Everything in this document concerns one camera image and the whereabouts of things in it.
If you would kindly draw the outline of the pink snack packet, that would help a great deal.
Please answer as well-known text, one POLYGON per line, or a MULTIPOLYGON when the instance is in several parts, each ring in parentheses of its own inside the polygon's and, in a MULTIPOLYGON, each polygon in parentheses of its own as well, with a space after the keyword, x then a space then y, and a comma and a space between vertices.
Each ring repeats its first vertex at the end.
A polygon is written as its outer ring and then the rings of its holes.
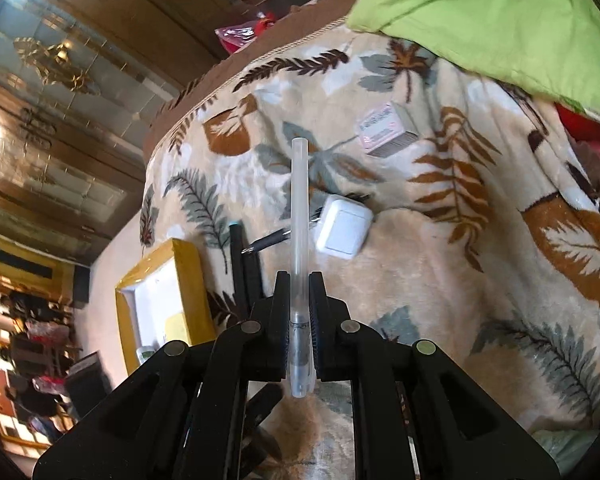
POLYGON ((214 32, 224 50, 233 54, 251 44, 275 23, 276 16, 273 13, 259 13, 255 20, 217 28, 214 32))

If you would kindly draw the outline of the black pen with tip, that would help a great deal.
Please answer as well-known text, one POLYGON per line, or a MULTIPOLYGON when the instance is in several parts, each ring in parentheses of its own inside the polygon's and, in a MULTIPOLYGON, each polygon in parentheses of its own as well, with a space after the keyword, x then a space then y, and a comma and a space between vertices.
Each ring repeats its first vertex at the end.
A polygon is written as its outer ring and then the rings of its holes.
POLYGON ((265 298, 260 255, 257 252, 250 252, 242 257, 242 262, 245 269, 248 314, 251 314, 254 305, 265 298))

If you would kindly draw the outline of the light green fluffy towel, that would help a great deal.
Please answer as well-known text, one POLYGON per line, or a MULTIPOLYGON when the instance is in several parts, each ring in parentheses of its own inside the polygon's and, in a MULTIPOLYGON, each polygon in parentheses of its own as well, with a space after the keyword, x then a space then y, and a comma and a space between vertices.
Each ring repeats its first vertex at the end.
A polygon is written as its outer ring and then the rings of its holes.
POLYGON ((550 454, 562 477, 582 460, 597 437, 597 430, 538 430, 532 434, 550 454))

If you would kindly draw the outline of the yellow cardboard tray box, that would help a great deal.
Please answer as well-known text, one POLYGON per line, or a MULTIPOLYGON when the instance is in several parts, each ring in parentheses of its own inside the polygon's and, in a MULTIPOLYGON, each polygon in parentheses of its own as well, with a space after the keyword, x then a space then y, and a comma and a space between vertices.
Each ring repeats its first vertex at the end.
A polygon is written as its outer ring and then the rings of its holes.
POLYGON ((171 340, 190 346, 215 340, 197 247, 170 238, 141 258, 116 286, 116 312, 129 374, 144 350, 171 340))

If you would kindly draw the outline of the small pink matchbox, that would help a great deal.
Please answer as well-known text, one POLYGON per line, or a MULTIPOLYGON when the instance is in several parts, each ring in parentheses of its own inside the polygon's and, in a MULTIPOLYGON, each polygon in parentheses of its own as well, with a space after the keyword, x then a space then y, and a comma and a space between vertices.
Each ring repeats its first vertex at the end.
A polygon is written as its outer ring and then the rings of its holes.
POLYGON ((419 139, 411 114, 395 102, 370 110, 356 124, 356 132, 364 153, 379 158, 405 150, 419 139))

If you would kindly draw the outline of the black ballpoint pen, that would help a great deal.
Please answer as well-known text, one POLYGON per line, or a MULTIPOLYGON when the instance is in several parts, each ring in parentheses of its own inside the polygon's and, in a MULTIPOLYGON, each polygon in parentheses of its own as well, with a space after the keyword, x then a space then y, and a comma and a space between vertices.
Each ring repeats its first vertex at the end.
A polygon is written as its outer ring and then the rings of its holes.
POLYGON ((262 250, 265 250, 266 248, 283 243, 285 240, 288 240, 289 237, 290 231, 288 229, 279 229, 252 242, 242 250, 242 254, 249 255, 254 254, 255 252, 262 252, 262 250))

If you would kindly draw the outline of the black marker pen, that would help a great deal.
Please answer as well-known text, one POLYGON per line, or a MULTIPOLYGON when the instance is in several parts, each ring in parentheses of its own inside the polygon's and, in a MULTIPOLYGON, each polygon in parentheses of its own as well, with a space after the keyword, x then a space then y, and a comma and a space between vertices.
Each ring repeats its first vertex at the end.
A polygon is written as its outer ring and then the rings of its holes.
POLYGON ((232 222, 230 224, 230 265, 232 266, 236 315, 241 321, 249 318, 248 289, 245 285, 244 262, 242 261, 244 248, 244 227, 240 222, 232 222))

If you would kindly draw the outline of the white bottle green label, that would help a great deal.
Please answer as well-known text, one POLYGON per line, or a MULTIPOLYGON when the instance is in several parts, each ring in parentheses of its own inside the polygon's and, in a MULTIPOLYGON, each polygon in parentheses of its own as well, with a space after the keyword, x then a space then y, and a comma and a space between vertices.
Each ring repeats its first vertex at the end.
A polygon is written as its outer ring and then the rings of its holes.
POLYGON ((142 365, 146 363, 157 350, 153 346, 140 346, 135 350, 138 364, 142 365))

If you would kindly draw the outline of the white square charger box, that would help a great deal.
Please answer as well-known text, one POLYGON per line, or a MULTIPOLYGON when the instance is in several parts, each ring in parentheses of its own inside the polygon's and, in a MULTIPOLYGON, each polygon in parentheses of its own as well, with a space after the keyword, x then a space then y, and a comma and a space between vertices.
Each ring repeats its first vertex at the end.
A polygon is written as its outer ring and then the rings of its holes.
POLYGON ((366 240, 373 216, 373 211, 355 200, 329 195, 317 221, 316 250, 339 259, 353 259, 366 240))

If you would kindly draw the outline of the leaf patterned beige blanket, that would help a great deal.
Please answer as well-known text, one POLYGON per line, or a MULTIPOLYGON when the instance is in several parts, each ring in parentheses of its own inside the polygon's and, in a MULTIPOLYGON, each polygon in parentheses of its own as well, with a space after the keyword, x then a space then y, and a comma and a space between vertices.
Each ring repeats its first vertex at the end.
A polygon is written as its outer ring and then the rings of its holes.
POLYGON ((600 437, 600 170, 553 103, 355 32, 355 1, 292 11, 159 110, 140 241, 195 243, 216 319, 236 321, 230 224, 288 224, 306 139, 311 209, 338 194, 374 214, 353 259, 312 255, 327 291, 391 341, 434 341, 531 435, 600 437), (419 139, 379 158, 356 124, 385 102, 419 139))

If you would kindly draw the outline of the translucent white pen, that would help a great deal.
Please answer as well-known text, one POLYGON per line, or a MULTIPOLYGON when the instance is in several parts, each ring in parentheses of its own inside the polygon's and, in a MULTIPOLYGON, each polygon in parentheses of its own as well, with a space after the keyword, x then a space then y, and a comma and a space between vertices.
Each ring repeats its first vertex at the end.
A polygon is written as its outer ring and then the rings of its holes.
POLYGON ((314 387, 309 309, 309 155, 308 141, 291 143, 289 385, 294 398, 314 387))

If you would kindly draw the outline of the red cloth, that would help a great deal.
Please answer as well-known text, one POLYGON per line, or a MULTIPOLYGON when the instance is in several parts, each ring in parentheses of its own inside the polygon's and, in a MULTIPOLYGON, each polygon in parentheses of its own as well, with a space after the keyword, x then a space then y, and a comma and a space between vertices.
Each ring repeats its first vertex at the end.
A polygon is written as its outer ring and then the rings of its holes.
POLYGON ((562 125, 570 136, 578 142, 591 145, 600 154, 600 122, 573 112, 560 104, 556 104, 555 107, 562 125))

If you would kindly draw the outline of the lime green blanket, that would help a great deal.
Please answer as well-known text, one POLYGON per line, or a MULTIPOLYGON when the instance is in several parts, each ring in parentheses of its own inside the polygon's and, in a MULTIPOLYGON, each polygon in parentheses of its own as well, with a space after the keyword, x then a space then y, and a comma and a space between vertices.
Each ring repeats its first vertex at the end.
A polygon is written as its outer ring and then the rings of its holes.
POLYGON ((465 70, 600 114, 594 0, 356 0, 347 24, 415 41, 465 70))

